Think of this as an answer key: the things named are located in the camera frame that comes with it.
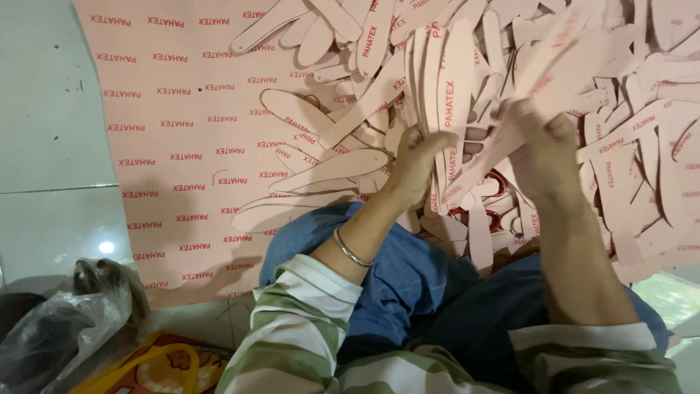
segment green striped shirt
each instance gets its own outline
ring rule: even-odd
[[[298,254],[256,289],[251,331],[217,394],[509,393],[474,381],[445,349],[408,346],[337,366],[362,287]],[[672,361],[645,323],[544,325],[509,332],[521,371],[540,393],[681,394]]]

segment hand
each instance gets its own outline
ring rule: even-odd
[[[564,114],[545,124],[528,100],[502,107],[503,127],[516,128],[526,140],[510,155],[520,191],[538,207],[578,204],[584,197],[578,178],[574,125]]]
[[[416,126],[406,129],[391,176],[380,193],[391,193],[402,211],[420,203],[429,186],[435,155],[456,142],[457,137],[451,133],[434,133],[423,141]]]

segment tiled floor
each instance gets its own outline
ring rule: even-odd
[[[0,292],[44,293],[79,257],[132,263],[109,159],[99,82],[70,0],[8,0],[0,13]],[[684,337],[700,335],[700,267],[635,290]],[[156,311],[148,328],[240,344],[252,297]],[[700,393],[700,340],[669,352],[686,393]]]

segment red scissors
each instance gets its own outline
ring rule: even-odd
[[[487,197],[501,197],[503,194],[505,194],[505,178],[501,175],[500,172],[496,170],[491,170],[486,174],[487,178],[492,178],[498,181],[498,193],[492,195],[492,196],[487,196]],[[457,207],[450,209],[449,212],[447,213],[449,216],[451,216],[453,219],[456,219],[455,214],[463,214],[467,213],[464,209]],[[486,210],[486,215],[491,218],[491,224],[489,225],[489,231],[492,233],[495,233],[498,231],[498,227],[501,226],[501,215],[498,214],[497,212],[494,212],[492,210]]]

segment striped sleeve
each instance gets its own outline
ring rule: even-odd
[[[337,385],[336,355],[362,287],[297,254],[276,282],[255,291],[251,331],[216,389],[233,393],[324,393]]]
[[[543,325],[508,334],[521,372],[539,393],[682,394],[676,365],[656,352],[643,322]]]

